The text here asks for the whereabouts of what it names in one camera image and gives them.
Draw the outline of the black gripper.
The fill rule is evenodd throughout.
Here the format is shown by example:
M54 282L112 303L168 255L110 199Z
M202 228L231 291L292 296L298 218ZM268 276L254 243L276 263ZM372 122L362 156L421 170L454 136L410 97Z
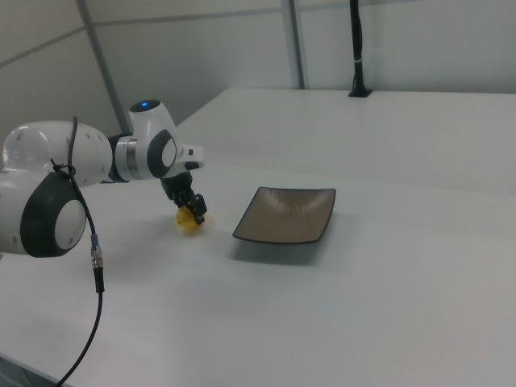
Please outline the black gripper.
M207 207L204 197L192 190L193 177L191 172L179 173L174 177L161 178L160 183L167 198L173 201L178 208L188 206L196 224L205 221Z

